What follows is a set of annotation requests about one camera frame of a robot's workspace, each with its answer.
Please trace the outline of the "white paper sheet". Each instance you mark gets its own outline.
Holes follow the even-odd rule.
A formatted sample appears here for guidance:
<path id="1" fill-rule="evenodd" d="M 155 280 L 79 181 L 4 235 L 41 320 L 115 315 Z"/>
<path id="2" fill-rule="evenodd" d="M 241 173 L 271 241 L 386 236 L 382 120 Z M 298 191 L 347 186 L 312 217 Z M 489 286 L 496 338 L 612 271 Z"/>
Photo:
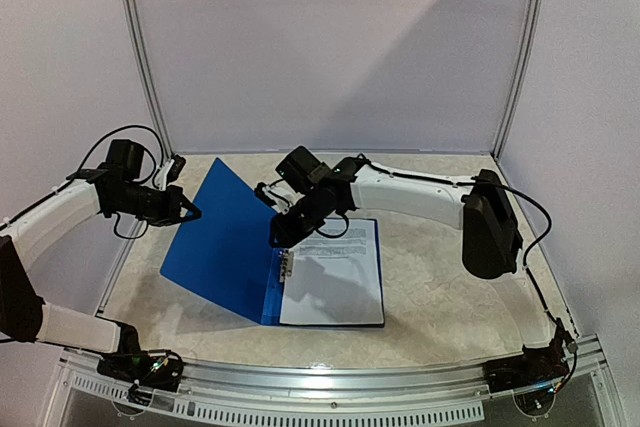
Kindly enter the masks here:
<path id="1" fill-rule="evenodd" d="M 330 218 L 287 251 L 279 323 L 351 328 L 385 325 L 379 229 L 375 219 Z"/>

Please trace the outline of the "blue file folder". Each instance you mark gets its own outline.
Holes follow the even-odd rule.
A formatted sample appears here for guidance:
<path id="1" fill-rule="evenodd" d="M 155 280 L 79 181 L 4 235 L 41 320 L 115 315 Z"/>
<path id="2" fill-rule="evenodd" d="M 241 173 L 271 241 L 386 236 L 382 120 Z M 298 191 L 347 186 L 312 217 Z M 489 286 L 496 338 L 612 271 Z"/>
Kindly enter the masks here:
<path id="1" fill-rule="evenodd" d="M 279 323 L 284 284 L 279 252 L 268 244 L 274 209 L 222 160 L 195 198 L 202 217 L 182 224 L 160 273 L 180 287 L 263 326 Z"/>

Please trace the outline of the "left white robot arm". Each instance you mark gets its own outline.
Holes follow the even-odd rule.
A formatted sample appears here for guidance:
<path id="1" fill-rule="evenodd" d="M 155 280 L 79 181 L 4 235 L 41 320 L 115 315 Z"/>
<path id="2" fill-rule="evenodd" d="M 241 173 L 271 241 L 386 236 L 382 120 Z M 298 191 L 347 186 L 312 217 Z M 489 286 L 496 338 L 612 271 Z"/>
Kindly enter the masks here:
<path id="1" fill-rule="evenodd" d="M 186 164 L 175 154 L 155 166 L 146 180 L 141 167 L 146 149 L 128 139 L 111 142 L 96 168 L 79 168 L 41 201 L 1 226 L 1 333 L 4 340 L 49 343 L 108 357 L 128 381 L 148 373 L 148 359 L 125 343 L 134 329 L 57 306 L 39 296 L 27 274 L 33 263 L 80 224 L 121 214 L 153 227 L 197 220 L 201 211 L 176 185 Z"/>

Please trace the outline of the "folder metal clip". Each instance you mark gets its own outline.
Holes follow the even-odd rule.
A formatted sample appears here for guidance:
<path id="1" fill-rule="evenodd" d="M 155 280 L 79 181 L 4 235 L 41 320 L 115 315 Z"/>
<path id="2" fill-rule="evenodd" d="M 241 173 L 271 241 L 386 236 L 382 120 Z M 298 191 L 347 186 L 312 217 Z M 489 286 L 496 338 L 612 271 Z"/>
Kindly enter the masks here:
<path id="1" fill-rule="evenodd" d="M 292 276 L 294 266 L 294 252 L 282 249 L 279 252 L 279 282 L 284 284 Z"/>

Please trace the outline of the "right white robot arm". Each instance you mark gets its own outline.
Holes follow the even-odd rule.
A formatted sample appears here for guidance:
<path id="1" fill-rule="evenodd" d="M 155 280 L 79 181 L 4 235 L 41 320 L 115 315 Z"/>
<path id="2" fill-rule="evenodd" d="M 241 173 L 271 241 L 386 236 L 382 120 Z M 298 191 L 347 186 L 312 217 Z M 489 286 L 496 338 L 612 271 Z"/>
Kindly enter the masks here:
<path id="1" fill-rule="evenodd" d="M 516 214 L 497 174 L 443 177 L 392 170 L 364 155 L 330 167 L 298 146 L 276 167 L 299 200 L 270 222 L 269 243 L 292 248 L 319 232 L 331 214 L 358 209 L 396 212 L 439 222 L 462 233 L 462 264 L 473 276 L 494 283 L 510 309 L 522 342 L 534 338 L 524 312 L 526 295 L 517 278 L 523 245 Z"/>

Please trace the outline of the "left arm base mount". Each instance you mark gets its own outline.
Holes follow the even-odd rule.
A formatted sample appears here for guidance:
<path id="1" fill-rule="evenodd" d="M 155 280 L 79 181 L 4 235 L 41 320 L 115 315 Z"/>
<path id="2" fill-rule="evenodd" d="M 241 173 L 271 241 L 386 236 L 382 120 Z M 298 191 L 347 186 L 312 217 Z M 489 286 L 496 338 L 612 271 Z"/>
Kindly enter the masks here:
<path id="1" fill-rule="evenodd" d="M 97 373 L 133 385 L 177 392 L 184 371 L 182 357 L 167 349 L 103 354 Z"/>

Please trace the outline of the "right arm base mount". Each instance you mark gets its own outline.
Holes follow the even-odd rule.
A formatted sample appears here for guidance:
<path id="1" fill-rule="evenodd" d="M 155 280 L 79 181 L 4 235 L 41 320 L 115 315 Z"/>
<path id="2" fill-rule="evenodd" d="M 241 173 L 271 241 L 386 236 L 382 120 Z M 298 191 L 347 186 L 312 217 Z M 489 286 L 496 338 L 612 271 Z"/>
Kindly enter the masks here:
<path id="1" fill-rule="evenodd" d="M 486 361 L 482 364 L 484 379 L 491 393 L 525 387 L 561 389 L 577 367 L 578 345 L 570 341 L 552 342 L 545 348 L 524 347 L 519 355 Z"/>

